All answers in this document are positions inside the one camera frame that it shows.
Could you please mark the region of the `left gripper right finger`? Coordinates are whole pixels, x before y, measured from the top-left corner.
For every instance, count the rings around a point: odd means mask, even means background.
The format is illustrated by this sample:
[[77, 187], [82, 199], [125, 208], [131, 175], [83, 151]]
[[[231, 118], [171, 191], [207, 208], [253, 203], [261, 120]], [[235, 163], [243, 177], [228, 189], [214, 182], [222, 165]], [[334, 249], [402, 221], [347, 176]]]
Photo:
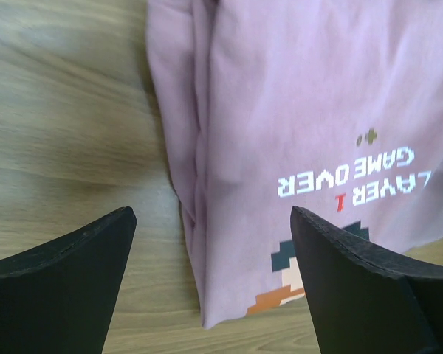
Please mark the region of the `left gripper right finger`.
[[443, 266], [387, 250], [360, 223], [303, 207], [292, 239], [322, 353], [443, 353]]

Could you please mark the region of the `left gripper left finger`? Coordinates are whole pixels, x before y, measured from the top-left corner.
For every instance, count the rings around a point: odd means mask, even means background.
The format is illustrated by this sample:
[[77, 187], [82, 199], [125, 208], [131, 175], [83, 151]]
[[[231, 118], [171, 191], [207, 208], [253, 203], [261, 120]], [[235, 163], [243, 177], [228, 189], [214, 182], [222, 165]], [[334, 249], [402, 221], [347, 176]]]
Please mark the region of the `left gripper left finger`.
[[136, 225], [122, 207], [0, 260], [0, 353], [101, 353]]

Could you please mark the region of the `pink t-shirt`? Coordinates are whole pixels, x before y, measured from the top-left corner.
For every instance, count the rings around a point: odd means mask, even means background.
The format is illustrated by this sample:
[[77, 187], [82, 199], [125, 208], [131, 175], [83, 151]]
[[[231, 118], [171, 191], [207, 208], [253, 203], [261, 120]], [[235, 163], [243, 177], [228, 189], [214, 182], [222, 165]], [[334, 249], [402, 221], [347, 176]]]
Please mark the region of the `pink t-shirt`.
[[443, 238], [443, 1], [149, 1], [146, 53], [202, 324], [304, 295], [304, 207]]

